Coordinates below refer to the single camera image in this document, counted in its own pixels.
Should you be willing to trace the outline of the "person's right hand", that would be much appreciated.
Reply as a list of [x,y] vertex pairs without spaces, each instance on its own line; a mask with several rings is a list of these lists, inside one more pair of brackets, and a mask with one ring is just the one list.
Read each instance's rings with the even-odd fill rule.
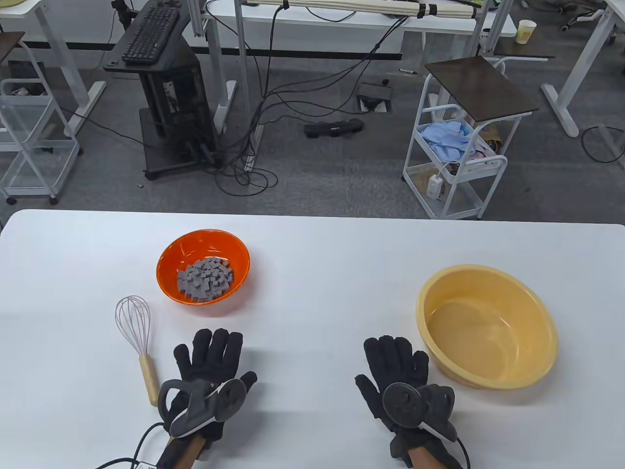
[[394,434],[391,456],[415,469],[459,469],[445,442],[460,443],[450,418],[451,387],[429,384],[429,357],[404,337],[368,338],[363,344],[372,378],[355,384],[370,412]]

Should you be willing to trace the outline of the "person's left hand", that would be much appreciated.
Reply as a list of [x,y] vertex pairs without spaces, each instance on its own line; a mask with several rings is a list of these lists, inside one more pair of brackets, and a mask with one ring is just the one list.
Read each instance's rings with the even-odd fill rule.
[[158,411],[169,442],[158,465],[172,468],[179,463],[197,437],[204,440],[195,452],[220,440],[225,422],[243,406],[250,388],[257,382],[255,372],[237,376],[243,335],[220,328],[197,331],[193,349],[179,344],[173,351],[180,378],[164,382],[159,390]]

